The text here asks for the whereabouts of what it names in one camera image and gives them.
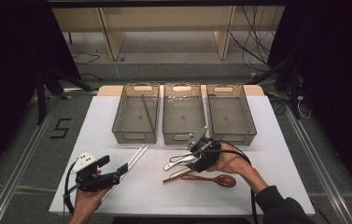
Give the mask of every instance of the spoon bowl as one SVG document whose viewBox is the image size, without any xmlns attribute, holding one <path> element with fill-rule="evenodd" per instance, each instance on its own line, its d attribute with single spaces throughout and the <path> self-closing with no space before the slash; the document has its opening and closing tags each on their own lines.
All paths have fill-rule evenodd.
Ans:
<svg viewBox="0 0 352 224">
<path fill-rule="evenodd" d="M 181 179 L 212 181 L 225 188 L 231 188 L 236 185 L 236 179 L 231 175 L 219 175 L 214 178 L 207 178 L 199 175 L 183 175 L 181 176 Z"/>
</svg>

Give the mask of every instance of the gray floor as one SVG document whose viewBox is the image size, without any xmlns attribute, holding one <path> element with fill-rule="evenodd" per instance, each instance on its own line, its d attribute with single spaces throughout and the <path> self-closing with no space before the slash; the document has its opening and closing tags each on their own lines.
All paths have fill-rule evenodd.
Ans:
<svg viewBox="0 0 352 224">
<path fill-rule="evenodd" d="M 234 33 L 234 36 L 242 43 L 246 39 L 246 33 Z M 272 39 L 272 34 L 265 37 L 264 45 L 267 48 L 270 48 Z M 249 42 L 247 47 L 257 52 L 253 43 Z M 74 55 L 80 52 L 100 55 L 100 58 L 94 62 L 77 66 L 81 74 L 91 74 L 102 79 L 83 75 L 82 80 L 93 87 L 121 84 L 131 80 L 196 81 L 202 84 L 245 83 L 251 79 L 252 72 L 260 74 L 260 71 L 245 66 L 243 56 L 247 65 L 266 69 L 265 65 L 250 58 L 232 40 L 227 59 L 220 60 L 211 33 L 130 33 L 127 34 L 120 58 L 114 63 L 108 60 L 101 35 L 73 34 L 73 45 L 69 45 L 69 48 Z M 75 61 L 84 63 L 92 58 L 95 56 L 79 55 Z M 265 91 L 275 91 L 274 81 L 275 77 L 270 77 L 263 81 L 261 86 Z M 75 88 L 67 82 L 62 83 L 68 90 Z M 48 210 L 54 197 L 54 190 L 58 187 L 77 141 L 94 92 L 67 91 L 65 95 L 69 97 L 53 96 L 50 98 L 48 94 L 47 103 L 50 112 L 45 125 L 36 125 L 36 99 L 33 98 L 26 106 L 24 119 L 12 141 L 9 142 L 8 150 L 0 158 L 0 198 L 4 193 L 3 189 L 18 179 L 13 182 L 16 183 L 16 188 L 9 196 L 9 201 L 2 204 L 1 211 L 4 213 L 0 214 L 0 223 L 68 222 L 68 216 L 51 214 Z M 312 203 L 331 223 L 346 223 L 342 217 L 345 211 L 349 212 L 347 215 L 351 217 L 348 223 L 352 223 L 352 177 L 344 167 L 342 160 L 333 153 L 331 142 L 315 119 L 314 113 L 310 119 L 301 119 L 296 125 L 292 119 L 293 116 L 280 103 L 273 102 L 273 109 L 274 112 L 279 113 L 276 115 L 278 123 Z M 309 111 L 309 108 L 302 105 L 302 111 Z M 69 119 L 62 121 L 62 125 L 69 128 L 69 131 L 65 138 L 53 139 L 52 136 L 63 134 L 63 132 L 54 130 L 59 119 Z M 296 132 L 298 129 L 304 129 L 307 135 L 301 136 Z M 34 145 L 30 139 L 37 135 L 37 130 L 41 133 L 39 141 Z M 310 140 L 307 146 L 306 136 Z M 28 151 L 32 150 L 32 145 L 34 145 L 34 153 L 26 159 L 25 165 L 22 166 L 19 162 Z M 312 157 L 309 156 L 310 150 L 314 150 L 323 162 L 328 174 L 324 182 L 322 175 L 317 172 L 315 161 L 312 161 Z M 20 177 L 15 176 L 18 172 L 21 174 Z M 332 191 L 328 191 L 325 181 L 330 181 L 332 190 L 335 189 L 335 193 L 339 193 L 340 197 L 335 198 L 345 202 L 342 205 L 344 209 L 339 209 L 334 205 Z M 326 223 L 319 213 L 312 219 L 316 223 Z M 111 220 L 112 217 L 95 214 L 91 223 L 110 223 Z"/>
</svg>

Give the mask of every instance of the table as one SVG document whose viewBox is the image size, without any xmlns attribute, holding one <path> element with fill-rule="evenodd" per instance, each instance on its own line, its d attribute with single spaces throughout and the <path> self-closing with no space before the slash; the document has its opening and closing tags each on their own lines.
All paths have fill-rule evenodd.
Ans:
<svg viewBox="0 0 352 224">
<path fill-rule="evenodd" d="M 97 159 L 109 155 L 111 162 L 101 169 L 113 172 L 128 162 L 140 145 L 119 145 L 111 132 L 120 87 L 103 87 L 92 99 L 70 161 L 64 170 L 50 212 L 63 211 L 65 173 L 82 151 Z M 307 215 L 315 213 L 302 180 L 289 154 L 271 104 L 259 86 L 246 86 L 246 95 L 254 119 L 257 135 L 248 147 L 240 147 L 260 171 L 269 185 L 277 185 L 285 197 L 292 197 Z M 242 177 L 235 175 L 237 185 L 225 189 L 217 184 L 200 181 L 176 180 L 163 184 L 168 176 L 185 167 L 174 167 L 165 172 L 163 166 L 170 157 L 180 155 L 183 147 L 165 146 L 162 138 L 162 108 L 159 114 L 158 142 L 149 146 L 139 161 L 120 181 L 96 211 L 111 216 L 138 217 L 239 217 L 251 215 L 250 189 Z M 201 172 L 203 176 L 217 176 L 219 172 Z M 71 175 L 69 186 L 75 176 Z"/>
</svg>

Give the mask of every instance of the gray plastic basket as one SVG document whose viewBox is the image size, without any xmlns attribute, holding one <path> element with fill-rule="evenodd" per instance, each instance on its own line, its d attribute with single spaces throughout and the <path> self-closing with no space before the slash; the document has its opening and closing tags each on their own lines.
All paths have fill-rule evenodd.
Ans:
<svg viewBox="0 0 352 224">
<path fill-rule="evenodd" d="M 159 84 L 125 84 L 112 126 L 117 142 L 156 143 L 158 108 Z"/>
<path fill-rule="evenodd" d="M 205 126 L 199 84 L 167 83 L 163 96 L 163 138 L 166 145 L 186 145 L 190 133 Z"/>
<path fill-rule="evenodd" d="M 243 85 L 207 85 L 212 137 L 249 146 L 257 131 Z"/>
</svg>

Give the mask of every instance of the spoon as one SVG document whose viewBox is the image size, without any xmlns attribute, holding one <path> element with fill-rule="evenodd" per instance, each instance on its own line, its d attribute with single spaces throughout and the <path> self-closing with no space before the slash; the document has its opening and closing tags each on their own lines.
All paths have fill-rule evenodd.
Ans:
<svg viewBox="0 0 352 224">
<path fill-rule="evenodd" d="M 181 176 L 181 179 L 213 181 L 225 188 L 231 188 L 236 185 L 236 179 L 234 179 L 234 177 L 231 175 L 219 175 L 214 178 L 207 178 L 198 175 L 183 175 Z"/>
</svg>

